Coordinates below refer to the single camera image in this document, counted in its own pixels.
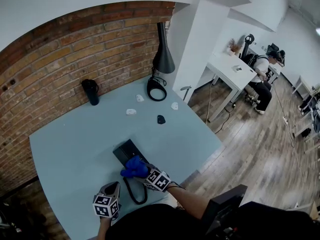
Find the hand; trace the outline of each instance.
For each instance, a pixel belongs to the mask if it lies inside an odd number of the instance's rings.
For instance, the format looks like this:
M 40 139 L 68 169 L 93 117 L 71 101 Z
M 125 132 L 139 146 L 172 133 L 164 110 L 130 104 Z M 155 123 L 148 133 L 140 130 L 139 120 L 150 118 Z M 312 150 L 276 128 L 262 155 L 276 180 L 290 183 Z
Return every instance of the hand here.
M 138 155 L 135 155 L 125 164 L 126 169 L 120 172 L 121 176 L 126 178 L 146 178 L 149 174 L 149 170 L 146 163 L 141 161 Z

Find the light blue table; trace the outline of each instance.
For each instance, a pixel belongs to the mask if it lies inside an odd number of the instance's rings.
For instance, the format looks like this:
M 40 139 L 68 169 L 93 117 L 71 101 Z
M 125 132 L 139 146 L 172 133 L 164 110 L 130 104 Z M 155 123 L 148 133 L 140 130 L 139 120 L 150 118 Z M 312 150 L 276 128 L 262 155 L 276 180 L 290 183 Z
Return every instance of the light blue table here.
M 123 168 L 113 154 L 131 139 L 145 158 L 166 171 L 173 181 L 183 182 L 221 146 L 215 134 L 171 89 L 156 102 L 147 96 L 148 77 L 100 97 L 97 106 L 86 103 L 57 118 L 30 136 L 35 167 L 44 193 L 61 225 L 72 240 L 98 234 L 99 217 L 93 198 L 103 185 L 121 184 L 119 216 L 139 208 L 130 198 L 120 176 Z M 143 96 L 137 102 L 136 95 Z M 171 104 L 178 102 L 178 110 Z M 126 115 L 135 109 L 136 115 Z M 158 124 L 163 115 L 166 123 Z M 134 188 L 142 200 L 142 187 Z M 148 190 L 146 205 L 163 197 Z

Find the black desk lamp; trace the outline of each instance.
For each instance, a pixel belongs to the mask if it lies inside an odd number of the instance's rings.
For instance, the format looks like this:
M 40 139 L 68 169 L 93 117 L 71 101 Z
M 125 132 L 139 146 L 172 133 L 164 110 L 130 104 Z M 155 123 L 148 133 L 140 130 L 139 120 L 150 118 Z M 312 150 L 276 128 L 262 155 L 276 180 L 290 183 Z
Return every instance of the black desk lamp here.
M 176 66 L 168 48 L 165 24 L 163 22 L 158 22 L 156 25 L 158 28 L 159 47 L 152 61 L 152 76 L 148 80 L 146 92 L 151 100 L 161 102 L 167 97 L 167 92 L 165 88 L 160 84 L 159 79 L 163 81 L 164 86 L 167 85 L 167 82 L 164 79 L 155 76 L 156 72 L 159 71 L 164 74 L 170 74 L 173 71 L 175 71 Z M 161 91 L 163 91 L 164 97 L 161 99 L 156 99 L 152 97 L 150 92 L 153 89 L 160 89 Z

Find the seated person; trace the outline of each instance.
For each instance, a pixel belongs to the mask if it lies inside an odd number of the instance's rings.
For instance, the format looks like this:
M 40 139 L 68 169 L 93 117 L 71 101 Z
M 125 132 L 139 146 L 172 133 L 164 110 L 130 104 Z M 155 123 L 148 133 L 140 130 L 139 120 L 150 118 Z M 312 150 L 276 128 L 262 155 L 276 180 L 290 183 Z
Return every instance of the seated person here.
M 310 111 L 308 104 L 312 97 L 315 97 L 317 101 L 320 100 L 320 84 L 317 84 L 315 87 L 312 86 L 312 92 L 310 95 L 302 102 L 300 106 L 298 106 L 298 110 L 301 111 L 302 115 Z
M 266 73 L 268 72 L 269 64 L 276 64 L 279 61 L 279 54 L 272 50 L 268 55 L 259 56 L 253 65 L 254 71 L 257 75 L 249 82 L 255 92 L 259 95 L 257 99 L 258 105 L 255 107 L 255 111 L 263 115 L 271 101 L 272 94 L 271 84 L 266 81 Z
M 278 54 L 279 54 L 279 57 L 280 57 L 280 60 L 278 61 L 278 64 L 281 66 L 281 67 L 284 67 L 285 66 L 285 56 L 286 56 L 286 53 L 284 50 L 281 50 L 281 51 L 278 51 Z

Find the wooden floor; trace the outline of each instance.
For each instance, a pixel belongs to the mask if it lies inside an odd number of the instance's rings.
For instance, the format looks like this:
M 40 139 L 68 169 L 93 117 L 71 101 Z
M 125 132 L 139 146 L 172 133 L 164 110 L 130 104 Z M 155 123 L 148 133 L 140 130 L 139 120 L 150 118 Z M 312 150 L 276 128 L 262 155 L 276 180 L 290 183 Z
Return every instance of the wooden floor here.
M 230 91 L 220 80 L 212 86 L 209 117 Z M 188 103 L 204 122 L 209 93 L 208 84 L 196 90 Z M 283 76 L 274 82 L 271 93 L 265 115 L 256 113 L 245 102 L 244 94 L 239 97 L 230 119 L 217 134 L 222 147 L 185 182 L 188 190 L 212 198 L 244 184 L 248 190 L 243 203 L 255 201 L 281 209 L 293 208 L 297 202 L 304 205 L 315 201 L 320 205 L 318 149 L 304 154 L 317 140 L 307 145 L 301 136 L 297 137 L 293 140 L 296 154 L 283 122 L 285 114 L 292 128 L 302 118 L 298 112 L 302 99 L 292 95 L 292 87 Z M 227 118 L 223 110 L 207 126 L 217 132 Z

